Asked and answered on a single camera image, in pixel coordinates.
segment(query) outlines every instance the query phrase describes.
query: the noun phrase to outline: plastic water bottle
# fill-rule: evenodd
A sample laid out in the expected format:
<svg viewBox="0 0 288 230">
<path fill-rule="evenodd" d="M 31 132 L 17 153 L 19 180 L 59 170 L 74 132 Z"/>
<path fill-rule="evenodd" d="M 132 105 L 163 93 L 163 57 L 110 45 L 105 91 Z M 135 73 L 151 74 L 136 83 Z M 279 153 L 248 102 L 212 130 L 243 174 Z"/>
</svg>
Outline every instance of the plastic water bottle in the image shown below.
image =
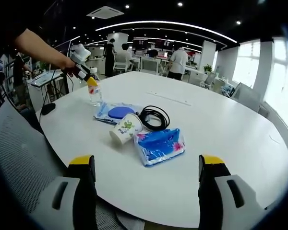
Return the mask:
<svg viewBox="0 0 288 230">
<path fill-rule="evenodd" d="M 102 102 L 100 80 L 96 73 L 92 73 L 92 74 L 93 74 L 93 78 L 97 82 L 97 86 L 88 86 L 88 92 L 90 94 L 90 102 L 92 106 L 100 106 Z"/>
</svg>

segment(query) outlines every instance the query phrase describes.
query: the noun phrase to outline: ceiling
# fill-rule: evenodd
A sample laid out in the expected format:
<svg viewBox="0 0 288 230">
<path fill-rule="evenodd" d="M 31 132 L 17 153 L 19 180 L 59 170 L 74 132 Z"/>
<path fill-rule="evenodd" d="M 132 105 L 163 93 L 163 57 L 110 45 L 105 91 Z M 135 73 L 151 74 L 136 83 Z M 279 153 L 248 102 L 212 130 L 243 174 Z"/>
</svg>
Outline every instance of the ceiling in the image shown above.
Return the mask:
<svg viewBox="0 0 288 230">
<path fill-rule="evenodd" d="M 129 34 L 128 41 L 132 41 L 134 37 L 156 37 L 202 46 L 203 41 L 208 40 L 215 42 L 220 50 L 252 39 L 269 39 L 273 35 L 281 35 L 275 17 L 271 18 L 265 4 L 258 4 L 258 0 L 58 0 L 43 15 L 41 12 L 45 12 L 52 4 L 53 1 L 43 1 L 40 13 L 35 12 L 35 23 L 32 23 L 35 28 L 37 24 L 41 25 L 42 30 L 37 30 L 52 45 L 79 35 L 81 37 L 75 40 L 76 43 L 80 41 L 89 44 L 92 41 L 106 40 L 106 36 L 115 31 Z M 124 15 L 106 20 L 86 16 L 105 5 L 122 11 Z M 237 43 L 205 30 L 167 23 L 138 23 L 96 31 L 113 24 L 147 20 L 203 27 L 232 38 Z M 184 46 L 201 50 L 189 44 Z"/>
</svg>

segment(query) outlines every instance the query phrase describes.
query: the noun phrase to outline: window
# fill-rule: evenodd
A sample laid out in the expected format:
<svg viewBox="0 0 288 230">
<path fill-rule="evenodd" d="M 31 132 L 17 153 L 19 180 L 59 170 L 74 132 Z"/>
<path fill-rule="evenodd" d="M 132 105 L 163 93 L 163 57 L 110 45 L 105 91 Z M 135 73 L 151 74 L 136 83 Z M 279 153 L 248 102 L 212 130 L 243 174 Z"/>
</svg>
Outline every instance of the window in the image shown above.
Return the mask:
<svg viewBox="0 0 288 230">
<path fill-rule="evenodd" d="M 216 59 L 217 59 L 217 51 L 215 52 L 215 57 L 213 58 L 213 64 L 212 64 L 212 69 L 214 72 L 216 71 Z"/>
<path fill-rule="evenodd" d="M 273 69 L 264 100 L 288 126 L 288 41 L 274 38 Z"/>
<path fill-rule="evenodd" d="M 240 44 L 232 80 L 253 88 L 257 76 L 259 55 L 260 41 Z"/>
</svg>

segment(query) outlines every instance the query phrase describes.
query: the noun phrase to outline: person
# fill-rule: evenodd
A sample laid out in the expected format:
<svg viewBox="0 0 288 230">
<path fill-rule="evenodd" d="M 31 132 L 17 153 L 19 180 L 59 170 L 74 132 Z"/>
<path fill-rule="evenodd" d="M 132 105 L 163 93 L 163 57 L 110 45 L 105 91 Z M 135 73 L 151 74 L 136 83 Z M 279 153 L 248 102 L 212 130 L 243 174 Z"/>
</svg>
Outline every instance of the person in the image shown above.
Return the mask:
<svg viewBox="0 0 288 230">
<path fill-rule="evenodd" d="M 113 43 L 115 39 L 110 39 L 110 42 L 106 46 L 105 56 L 106 56 L 106 69 L 105 69 L 105 76 L 112 77 L 113 75 L 113 67 L 114 67 L 114 54 L 116 53 L 114 49 Z"/>
<path fill-rule="evenodd" d="M 19 104 L 26 104 L 25 100 L 25 84 L 23 81 L 23 69 L 32 73 L 31 69 L 24 64 L 23 59 L 18 53 L 11 53 L 11 57 L 14 60 L 13 66 L 13 78 L 14 78 L 14 88 L 18 97 Z"/>
<path fill-rule="evenodd" d="M 180 81 L 182 75 L 186 70 L 187 62 L 188 62 L 188 54 L 186 51 L 184 51 L 184 48 L 182 48 L 182 46 L 180 45 L 170 58 L 168 78 Z"/>
<path fill-rule="evenodd" d="M 149 55 L 149 59 L 153 59 L 153 60 L 156 60 L 157 57 L 158 57 L 158 51 L 155 50 L 155 49 L 152 49 L 148 52 L 148 55 Z M 158 62 L 158 72 L 160 75 L 163 75 L 165 74 L 165 71 L 162 67 L 162 65 Z"/>
<path fill-rule="evenodd" d="M 16 2 L 9 2 L 9 4 L 0 6 L 0 9 L 2 7 L 5 13 L 4 20 L 0 23 L 0 58 L 4 49 L 12 46 L 36 60 L 52 64 L 60 69 L 73 68 L 75 63 L 70 58 L 50 47 L 37 34 L 27 28 L 25 18 L 18 12 L 21 10 L 20 5 Z"/>
<path fill-rule="evenodd" d="M 127 59 L 127 62 L 129 63 L 129 69 L 131 68 L 131 64 L 134 63 L 131 53 L 127 51 L 127 49 L 129 48 L 129 45 L 127 43 L 124 43 L 123 45 L 121 45 L 121 48 L 123 50 L 117 52 L 117 55 L 120 55 L 122 57 L 125 57 Z"/>
</svg>

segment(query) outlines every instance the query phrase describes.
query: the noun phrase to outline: round white table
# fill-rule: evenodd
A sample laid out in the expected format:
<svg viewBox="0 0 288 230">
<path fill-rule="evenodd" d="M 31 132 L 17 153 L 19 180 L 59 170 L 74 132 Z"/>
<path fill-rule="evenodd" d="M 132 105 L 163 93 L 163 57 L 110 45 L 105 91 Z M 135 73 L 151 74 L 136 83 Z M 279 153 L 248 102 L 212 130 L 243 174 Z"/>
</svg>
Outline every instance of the round white table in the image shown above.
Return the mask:
<svg viewBox="0 0 288 230">
<path fill-rule="evenodd" d="M 56 100 L 56 109 L 41 119 L 47 139 L 66 165 L 94 155 L 97 193 L 117 208 L 163 225 L 198 227 L 201 154 L 224 160 L 231 174 L 254 189 L 263 208 L 284 192 L 287 147 L 274 125 L 251 109 L 209 90 L 141 72 L 103 80 L 101 87 L 107 102 L 162 107 L 187 147 L 179 157 L 146 168 L 132 141 L 117 148 L 108 134 L 112 126 L 93 119 L 97 109 L 86 87 Z"/>
</svg>

